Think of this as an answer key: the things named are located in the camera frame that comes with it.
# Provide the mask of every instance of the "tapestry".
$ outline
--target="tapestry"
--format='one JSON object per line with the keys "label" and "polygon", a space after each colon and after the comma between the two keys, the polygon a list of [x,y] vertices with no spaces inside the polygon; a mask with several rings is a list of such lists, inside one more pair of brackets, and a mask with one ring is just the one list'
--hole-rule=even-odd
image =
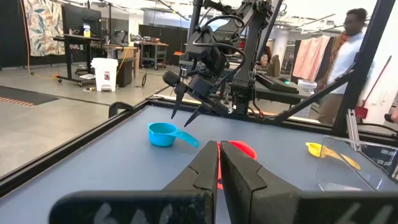
{"label": "tapestry", "polygon": [[62,7],[50,0],[24,0],[30,55],[63,55],[64,43],[52,39],[63,35]]}

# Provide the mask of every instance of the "metal bracket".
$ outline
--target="metal bracket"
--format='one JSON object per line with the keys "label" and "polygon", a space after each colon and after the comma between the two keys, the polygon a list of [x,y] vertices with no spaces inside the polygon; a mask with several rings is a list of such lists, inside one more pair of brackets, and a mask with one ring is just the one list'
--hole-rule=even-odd
{"label": "metal bracket", "polygon": [[[354,110],[348,109],[346,120],[347,120],[349,139],[353,141],[359,141],[358,125],[356,124],[356,117]],[[361,151],[361,145],[359,143],[351,143],[351,147],[356,152]]]}

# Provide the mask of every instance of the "orange cord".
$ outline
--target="orange cord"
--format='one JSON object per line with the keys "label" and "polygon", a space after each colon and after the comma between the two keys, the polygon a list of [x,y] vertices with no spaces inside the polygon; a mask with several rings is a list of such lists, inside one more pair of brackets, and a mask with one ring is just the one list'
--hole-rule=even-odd
{"label": "orange cord", "polygon": [[120,63],[119,70],[116,72],[116,76],[118,76],[119,71],[120,71],[120,68],[122,68],[122,64],[123,64],[123,62],[124,62],[124,59],[126,59],[126,55],[127,55],[127,51],[128,51],[128,50],[130,50],[130,49],[127,49],[127,50],[126,50],[126,53],[124,53],[123,60],[122,60],[122,62]]}
{"label": "orange cord", "polygon": [[22,0],[19,0],[19,4],[21,5],[21,10],[22,10],[22,20],[24,21],[24,31],[25,31],[25,40],[26,40],[26,49],[27,49],[27,69],[29,71],[29,73],[33,76],[39,77],[39,78],[44,78],[44,79],[55,79],[57,78],[56,75],[54,75],[52,78],[49,77],[41,77],[40,75],[36,75],[34,72],[30,71],[30,50],[29,50],[29,41],[27,40],[27,29],[26,29],[26,18],[25,18],[25,9],[24,6],[22,4]]}

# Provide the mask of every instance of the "gray table surface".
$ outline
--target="gray table surface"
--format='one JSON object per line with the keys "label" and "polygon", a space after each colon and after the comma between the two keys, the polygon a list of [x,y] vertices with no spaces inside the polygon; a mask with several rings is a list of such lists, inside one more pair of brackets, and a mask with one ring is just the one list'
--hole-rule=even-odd
{"label": "gray table surface", "polygon": [[[241,140],[253,147],[266,169],[302,190],[320,190],[315,175],[318,159],[306,142],[322,143],[321,134],[200,115],[183,130],[199,148],[176,139],[168,148],[148,140],[147,124],[170,122],[183,127],[191,115],[147,106],[68,158],[0,200],[1,223],[46,223],[52,205],[82,190],[160,190],[174,179],[209,141]],[[343,175],[340,170],[336,175]],[[224,194],[219,190],[217,223],[229,223]]]}

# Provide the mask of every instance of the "pink curtain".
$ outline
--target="pink curtain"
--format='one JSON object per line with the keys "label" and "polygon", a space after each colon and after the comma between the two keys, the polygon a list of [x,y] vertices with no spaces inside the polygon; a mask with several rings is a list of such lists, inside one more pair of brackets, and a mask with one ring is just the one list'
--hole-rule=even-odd
{"label": "pink curtain", "polygon": [[330,37],[324,35],[319,38],[301,41],[293,76],[310,80],[311,82],[315,81],[329,39]]}

